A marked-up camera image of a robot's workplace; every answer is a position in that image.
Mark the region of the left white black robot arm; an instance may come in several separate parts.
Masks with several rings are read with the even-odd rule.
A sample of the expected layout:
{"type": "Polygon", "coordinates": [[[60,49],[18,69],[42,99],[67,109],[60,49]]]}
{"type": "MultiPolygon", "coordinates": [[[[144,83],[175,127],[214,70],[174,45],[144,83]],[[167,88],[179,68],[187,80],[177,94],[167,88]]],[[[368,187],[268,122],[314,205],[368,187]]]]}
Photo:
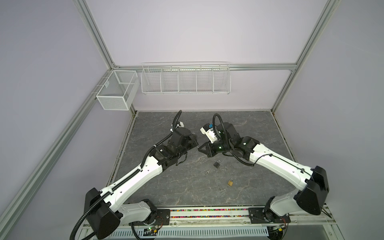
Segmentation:
{"type": "Polygon", "coordinates": [[[182,156],[187,156],[189,150],[198,146],[197,136],[180,122],[181,114],[182,111],[176,114],[171,132],[151,146],[137,167],[100,191],[93,188],[87,192],[84,213],[70,234],[71,240],[75,239],[84,221],[88,221],[93,230],[85,238],[102,240],[123,223],[150,224],[156,220],[158,209],[150,200],[128,205],[124,203],[149,180],[178,165],[182,156]]]}

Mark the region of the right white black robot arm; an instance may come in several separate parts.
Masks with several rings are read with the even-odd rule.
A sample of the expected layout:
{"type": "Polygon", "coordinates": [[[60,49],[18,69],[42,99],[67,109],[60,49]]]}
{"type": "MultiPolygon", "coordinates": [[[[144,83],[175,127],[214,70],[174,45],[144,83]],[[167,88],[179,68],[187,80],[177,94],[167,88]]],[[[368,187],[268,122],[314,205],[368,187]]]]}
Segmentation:
{"type": "Polygon", "coordinates": [[[270,150],[260,141],[241,137],[233,124],[223,122],[219,114],[214,114],[213,121],[201,127],[200,131],[208,141],[198,148],[199,152],[211,158],[217,154],[230,153],[238,162],[253,167],[260,165],[279,175],[295,187],[295,190],[269,198],[258,217],[261,221],[272,223],[284,216],[305,211],[318,216],[323,212],[330,192],[327,172],[324,168],[301,165],[270,150]]]}

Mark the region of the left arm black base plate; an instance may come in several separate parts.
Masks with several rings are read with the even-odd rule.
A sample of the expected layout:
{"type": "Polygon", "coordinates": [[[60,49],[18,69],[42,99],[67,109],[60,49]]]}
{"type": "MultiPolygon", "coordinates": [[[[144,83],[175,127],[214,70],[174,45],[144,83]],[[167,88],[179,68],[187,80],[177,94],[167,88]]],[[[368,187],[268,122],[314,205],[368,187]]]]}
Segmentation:
{"type": "Polygon", "coordinates": [[[171,220],[170,209],[158,209],[155,213],[151,213],[150,216],[144,222],[133,222],[134,226],[168,226],[171,220]]]}

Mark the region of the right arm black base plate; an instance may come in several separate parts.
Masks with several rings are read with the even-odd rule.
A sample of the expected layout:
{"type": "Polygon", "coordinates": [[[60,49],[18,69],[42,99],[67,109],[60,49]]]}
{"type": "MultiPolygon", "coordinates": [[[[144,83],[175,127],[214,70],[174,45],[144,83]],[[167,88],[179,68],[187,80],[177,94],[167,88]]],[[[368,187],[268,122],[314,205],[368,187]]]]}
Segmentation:
{"type": "Polygon", "coordinates": [[[249,218],[252,224],[289,224],[291,219],[288,215],[278,216],[271,210],[264,208],[248,208],[249,218]]]}

